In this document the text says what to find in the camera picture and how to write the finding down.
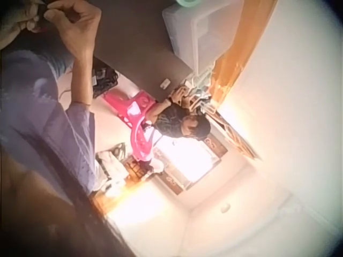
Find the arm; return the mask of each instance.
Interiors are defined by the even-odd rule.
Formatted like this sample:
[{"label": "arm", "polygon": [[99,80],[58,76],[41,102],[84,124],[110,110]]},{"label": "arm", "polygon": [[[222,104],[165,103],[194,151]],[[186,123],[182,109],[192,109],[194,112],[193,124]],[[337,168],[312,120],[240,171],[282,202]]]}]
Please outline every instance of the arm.
[{"label": "arm", "polygon": [[156,103],[150,110],[145,114],[145,118],[152,123],[156,120],[157,116],[166,110],[172,103],[169,99],[165,99],[162,103]]},{"label": "arm", "polygon": [[93,99],[92,56],[76,59],[72,70],[71,101],[82,103],[89,108]]}]

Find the pink plastic chair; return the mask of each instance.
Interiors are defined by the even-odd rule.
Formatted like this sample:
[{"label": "pink plastic chair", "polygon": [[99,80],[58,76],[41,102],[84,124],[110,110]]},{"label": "pink plastic chair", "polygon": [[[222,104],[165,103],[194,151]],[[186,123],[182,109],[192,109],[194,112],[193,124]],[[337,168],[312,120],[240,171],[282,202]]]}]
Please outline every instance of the pink plastic chair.
[{"label": "pink plastic chair", "polygon": [[131,145],[134,157],[138,161],[151,160],[154,132],[147,139],[141,123],[145,120],[148,109],[155,104],[155,100],[142,90],[129,100],[122,100],[111,93],[105,94],[103,98],[117,111],[118,117],[131,128]]}]

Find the white wall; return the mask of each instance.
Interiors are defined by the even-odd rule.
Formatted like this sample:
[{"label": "white wall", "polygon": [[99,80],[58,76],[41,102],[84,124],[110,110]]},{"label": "white wall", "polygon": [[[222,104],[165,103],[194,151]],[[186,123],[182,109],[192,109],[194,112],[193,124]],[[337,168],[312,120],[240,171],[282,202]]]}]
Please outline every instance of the white wall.
[{"label": "white wall", "polygon": [[220,113],[279,182],[341,226],[342,30],[318,1],[279,0]]},{"label": "white wall", "polygon": [[217,129],[212,128],[211,133],[224,144],[228,152],[221,158],[221,162],[204,178],[189,190],[177,196],[178,201],[190,210],[209,198],[248,165],[246,159],[228,142],[224,141],[223,135]]},{"label": "white wall", "polygon": [[335,244],[335,236],[292,197],[264,229],[211,257],[323,257]]},{"label": "white wall", "polygon": [[109,214],[138,257],[176,256],[189,212],[153,180]]},{"label": "white wall", "polygon": [[[214,256],[265,226],[289,197],[246,166],[191,213],[181,256]],[[226,204],[231,208],[222,213]]]}]

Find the hand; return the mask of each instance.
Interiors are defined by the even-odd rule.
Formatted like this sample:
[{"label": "hand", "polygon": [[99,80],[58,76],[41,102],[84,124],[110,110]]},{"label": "hand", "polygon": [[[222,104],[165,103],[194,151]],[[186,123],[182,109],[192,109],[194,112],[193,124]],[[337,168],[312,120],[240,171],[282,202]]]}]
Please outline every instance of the hand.
[{"label": "hand", "polygon": [[25,28],[34,32],[38,22],[40,0],[26,0],[22,6],[10,10],[1,20],[0,49],[8,46]]},{"label": "hand", "polygon": [[171,95],[171,99],[173,100],[174,103],[180,103],[182,97],[185,95],[187,92],[187,88],[185,86],[179,87],[174,93]]},{"label": "hand", "polygon": [[69,52],[77,60],[93,58],[101,11],[85,0],[60,0],[48,5],[44,17],[59,31]]}]

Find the black top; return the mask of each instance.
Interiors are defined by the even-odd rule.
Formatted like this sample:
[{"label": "black top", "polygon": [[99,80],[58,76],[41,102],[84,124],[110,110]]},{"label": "black top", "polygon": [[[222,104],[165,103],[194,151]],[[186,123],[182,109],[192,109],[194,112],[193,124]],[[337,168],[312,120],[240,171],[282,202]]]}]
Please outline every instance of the black top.
[{"label": "black top", "polygon": [[182,108],[176,103],[172,103],[158,115],[153,126],[162,135],[166,135],[171,138],[181,138],[184,137],[181,130],[182,120],[188,115],[188,109]]}]

